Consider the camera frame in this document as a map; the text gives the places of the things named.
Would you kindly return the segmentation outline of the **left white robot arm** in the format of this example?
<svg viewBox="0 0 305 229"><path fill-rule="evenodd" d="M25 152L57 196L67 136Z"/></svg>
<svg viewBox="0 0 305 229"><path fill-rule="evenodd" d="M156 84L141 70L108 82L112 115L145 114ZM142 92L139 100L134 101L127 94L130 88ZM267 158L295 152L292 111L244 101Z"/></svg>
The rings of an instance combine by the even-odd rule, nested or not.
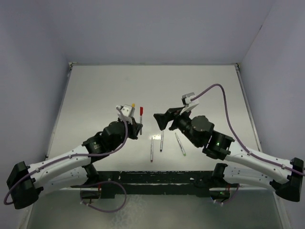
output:
<svg viewBox="0 0 305 229"><path fill-rule="evenodd" d="M31 165L23 161L16 163L6 181L9 191L4 204L13 205L15 209L30 206L38 200L47 182L72 169L86 168L117 152L128 138L136 140L142 127L134 118L130 121L119 118L68 153Z"/></svg>

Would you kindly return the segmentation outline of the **red pen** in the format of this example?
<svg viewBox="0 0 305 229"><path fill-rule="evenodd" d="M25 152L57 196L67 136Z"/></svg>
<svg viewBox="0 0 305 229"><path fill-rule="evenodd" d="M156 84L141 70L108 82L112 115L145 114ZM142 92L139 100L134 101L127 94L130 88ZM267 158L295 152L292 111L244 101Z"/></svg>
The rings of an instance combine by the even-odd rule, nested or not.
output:
<svg viewBox="0 0 305 229"><path fill-rule="evenodd" d="M140 116L140 124L142 125L142 116Z"/></svg>

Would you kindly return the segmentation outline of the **pink pen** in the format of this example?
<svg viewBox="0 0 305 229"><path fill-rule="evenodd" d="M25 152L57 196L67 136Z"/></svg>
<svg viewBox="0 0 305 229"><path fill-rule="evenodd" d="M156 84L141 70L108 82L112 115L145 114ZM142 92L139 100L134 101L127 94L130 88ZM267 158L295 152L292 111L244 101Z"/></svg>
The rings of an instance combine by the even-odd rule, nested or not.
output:
<svg viewBox="0 0 305 229"><path fill-rule="evenodd" d="M153 162L153 138L151 138L151 147L150 147L150 162Z"/></svg>

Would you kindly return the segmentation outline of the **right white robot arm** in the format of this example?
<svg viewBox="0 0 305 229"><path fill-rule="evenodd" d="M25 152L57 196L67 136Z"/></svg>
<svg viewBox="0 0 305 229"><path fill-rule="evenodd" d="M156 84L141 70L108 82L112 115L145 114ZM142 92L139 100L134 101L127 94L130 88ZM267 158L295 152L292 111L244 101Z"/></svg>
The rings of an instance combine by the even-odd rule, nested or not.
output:
<svg viewBox="0 0 305 229"><path fill-rule="evenodd" d="M153 115L160 130L169 122L170 130L181 133L197 148L212 159L219 159L246 166L246 169L219 163L212 174L212 182L222 187L229 184L249 184L272 190L279 197L292 202L300 201L303 182L303 160L273 157L248 149L232 138L214 130L214 124L204 115L190 118L181 108L170 108L164 114Z"/></svg>

